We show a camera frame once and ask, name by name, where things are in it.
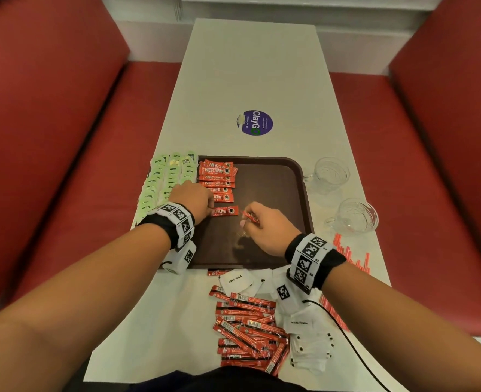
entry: brown tray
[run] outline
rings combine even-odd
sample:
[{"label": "brown tray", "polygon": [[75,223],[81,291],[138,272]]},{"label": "brown tray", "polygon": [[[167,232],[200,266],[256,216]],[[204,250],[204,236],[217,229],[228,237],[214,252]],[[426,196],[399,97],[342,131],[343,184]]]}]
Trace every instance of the brown tray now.
[{"label": "brown tray", "polygon": [[[277,157],[199,157],[199,161],[232,161],[238,168],[233,196],[239,216],[209,217],[195,229],[197,253],[190,268],[278,268],[282,257],[264,253],[251,238],[243,237],[242,210],[252,201],[281,210],[302,232],[313,232],[302,169],[292,159]],[[216,203],[216,207],[232,205]]]}]

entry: white table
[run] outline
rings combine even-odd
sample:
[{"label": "white table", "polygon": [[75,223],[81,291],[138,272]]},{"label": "white table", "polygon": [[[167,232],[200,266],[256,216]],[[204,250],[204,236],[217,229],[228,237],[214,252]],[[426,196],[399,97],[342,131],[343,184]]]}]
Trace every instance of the white table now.
[{"label": "white table", "polygon": [[[270,115],[262,136],[243,133],[237,117],[248,110]],[[332,205],[308,191],[315,231],[332,239],[323,220],[343,197],[364,197],[348,137],[314,26],[197,20],[172,95],[156,154],[192,149],[204,155],[289,157],[305,174],[318,158],[344,160],[351,179]],[[389,284],[374,232],[349,239],[354,257],[371,254],[371,274]],[[211,329],[216,277],[188,270],[178,277],[159,271],[126,319],[94,350],[85,381],[141,382],[173,370],[192,374],[215,369],[219,335]],[[280,378],[308,389],[381,391],[343,336],[322,376],[294,369]],[[378,378],[404,390],[359,342],[355,346]]]}]

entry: red backrest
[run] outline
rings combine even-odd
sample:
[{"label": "red backrest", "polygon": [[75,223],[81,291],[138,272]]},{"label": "red backrest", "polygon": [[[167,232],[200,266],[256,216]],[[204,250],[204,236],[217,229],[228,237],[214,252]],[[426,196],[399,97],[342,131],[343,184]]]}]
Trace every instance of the red backrest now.
[{"label": "red backrest", "polygon": [[442,0],[390,70],[481,237],[481,0]]},{"label": "red backrest", "polygon": [[0,0],[0,294],[128,54],[101,0]]}]

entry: wire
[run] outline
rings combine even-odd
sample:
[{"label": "wire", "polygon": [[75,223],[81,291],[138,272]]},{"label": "wire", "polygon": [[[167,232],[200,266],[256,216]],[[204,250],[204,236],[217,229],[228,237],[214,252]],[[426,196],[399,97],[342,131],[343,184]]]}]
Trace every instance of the wire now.
[{"label": "wire", "polygon": [[391,392],[388,388],[386,388],[386,386],[380,382],[380,380],[376,377],[376,375],[373,373],[373,371],[371,371],[371,369],[368,367],[368,365],[366,364],[366,362],[364,362],[364,359],[360,356],[359,352],[357,351],[357,349],[355,348],[355,346],[352,344],[352,342],[350,341],[350,339],[348,338],[348,336],[346,335],[346,332],[340,327],[340,325],[337,323],[337,321],[335,320],[334,316],[332,314],[329,313],[329,311],[324,308],[321,303],[317,303],[316,301],[312,301],[312,300],[302,300],[303,303],[312,303],[312,304],[315,304],[315,305],[318,305],[320,308],[322,308],[330,317],[331,319],[333,319],[333,322],[335,322],[335,324],[337,325],[337,327],[339,328],[339,330],[342,332],[342,334],[344,335],[344,337],[346,338],[346,341],[348,341],[348,343],[351,345],[351,347],[353,348],[353,351],[355,352],[355,354],[357,354],[357,356],[359,357],[360,361],[362,362],[362,364],[364,365],[364,367],[366,368],[366,370],[368,370],[368,372],[371,374],[371,376],[375,379],[375,381],[377,381],[380,386],[382,388],[384,388],[384,390],[386,390],[386,392]]}]

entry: person's left arm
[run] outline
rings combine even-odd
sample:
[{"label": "person's left arm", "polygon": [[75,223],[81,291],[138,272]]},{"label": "person's left arm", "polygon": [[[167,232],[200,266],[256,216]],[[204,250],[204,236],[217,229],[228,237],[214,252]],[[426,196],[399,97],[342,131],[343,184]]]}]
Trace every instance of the person's left arm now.
[{"label": "person's left arm", "polygon": [[[196,224],[213,207],[211,191],[190,182],[170,201]],[[139,301],[170,245],[161,227],[140,225],[2,310],[0,390],[61,390]]]}]

